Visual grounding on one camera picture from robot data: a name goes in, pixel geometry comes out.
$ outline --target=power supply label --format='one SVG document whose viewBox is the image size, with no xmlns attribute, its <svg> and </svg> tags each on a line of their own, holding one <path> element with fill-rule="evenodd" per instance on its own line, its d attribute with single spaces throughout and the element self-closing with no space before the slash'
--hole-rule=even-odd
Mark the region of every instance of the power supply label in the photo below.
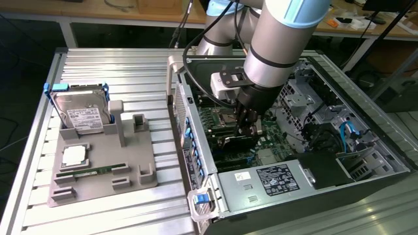
<svg viewBox="0 0 418 235">
<path fill-rule="evenodd" d="M 258 169 L 257 173 L 269 196 L 301 189 L 286 164 Z"/>
<path fill-rule="evenodd" d="M 103 128 L 100 112 L 98 108 L 67 110 L 74 128 L 78 131 Z"/>
</svg>

